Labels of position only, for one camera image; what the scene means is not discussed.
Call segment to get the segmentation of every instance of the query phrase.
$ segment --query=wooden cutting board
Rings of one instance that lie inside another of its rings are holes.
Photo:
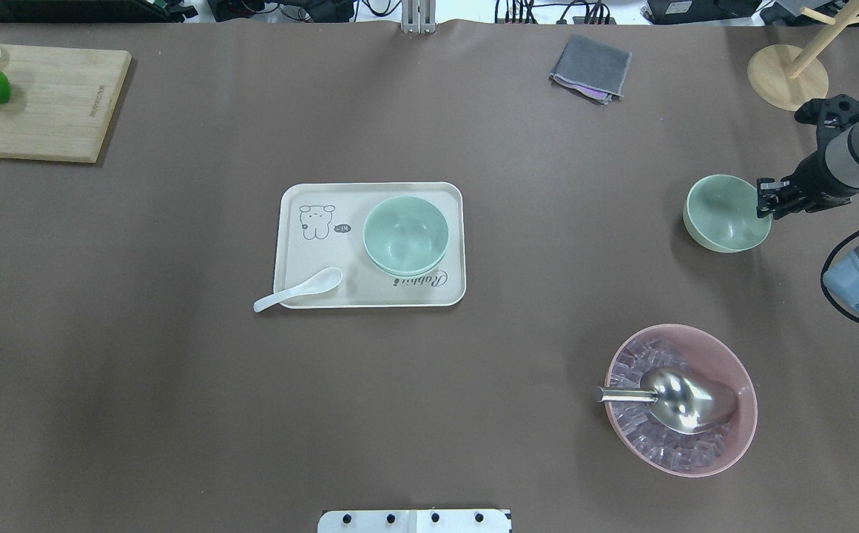
[[[0,158],[94,163],[130,53],[1,44],[12,98],[0,105]]]

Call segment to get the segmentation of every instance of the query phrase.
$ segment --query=mint green bowl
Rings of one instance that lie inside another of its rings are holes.
[[[432,270],[449,245],[449,225],[439,208],[416,196],[377,204],[364,222],[364,247],[382,271],[416,278]]]
[[[771,217],[758,218],[758,190],[744,179],[717,173],[689,189],[682,221],[695,242],[713,252],[753,249],[771,232]]]

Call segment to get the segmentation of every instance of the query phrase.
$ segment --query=white floor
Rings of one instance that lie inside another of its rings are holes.
[[[504,16],[505,12],[505,4],[509,0],[504,0],[500,2],[499,8],[499,17]],[[371,6],[373,9],[378,11],[384,11],[386,7],[393,6],[396,4],[397,0],[371,0]],[[610,8],[610,13],[612,17],[616,20],[617,24],[643,24],[643,26],[648,26],[649,21],[643,18],[642,14],[640,14],[640,7],[646,5],[645,0],[604,0],[605,4]],[[553,4],[553,3],[565,3],[562,0],[538,0],[538,4]],[[194,17],[188,21],[215,21],[212,17],[212,11],[209,9],[209,3],[206,0],[186,0],[185,4],[192,4],[192,6],[196,7],[196,10],[199,11],[199,16]],[[371,20],[392,20],[399,21],[400,13],[402,9],[398,7],[393,13],[386,17],[375,17],[371,14],[371,11],[367,9],[364,4],[359,3],[361,7],[360,13],[358,13],[357,21],[371,21]],[[473,20],[473,21],[493,21],[494,20],[494,6],[496,6],[496,0],[437,0],[436,2],[436,21],[447,21],[454,19],[463,19],[463,20]],[[266,5],[266,10],[273,9],[274,3],[268,3]],[[298,18],[298,9],[296,7],[281,7],[285,11],[285,13]],[[535,7],[534,16],[537,18],[538,23],[540,24],[554,24],[555,21],[560,18],[561,14],[564,12],[563,6],[550,6],[550,7]],[[574,7],[571,7],[567,12],[568,24],[572,22],[572,17],[574,16],[584,16],[585,7],[583,4],[575,4]],[[293,20],[284,16],[280,11],[275,11],[271,14],[260,14],[253,16],[250,20],[256,21],[257,23],[291,23]],[[750,19],[734,19],[730,21],[710,21],[710,23],[699,23],[699,24],[717,24],[717,26],[764,26],[764,22],[761,20],[761,17],[755,13]]]

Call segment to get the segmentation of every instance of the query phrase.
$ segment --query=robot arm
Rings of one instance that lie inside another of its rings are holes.
[[[780,182],[758,179],[758,218],[835,208],[859,192],[859,101],[847,95],[815,98],[795,119],[818,126],[818,149]]]

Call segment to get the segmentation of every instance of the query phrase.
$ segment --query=gray cloth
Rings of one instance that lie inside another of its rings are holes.
[[[606,105],[615,95],[623,97],[623,81],[632,58],[633,52],[574,35],[567,41],[550,78]]]

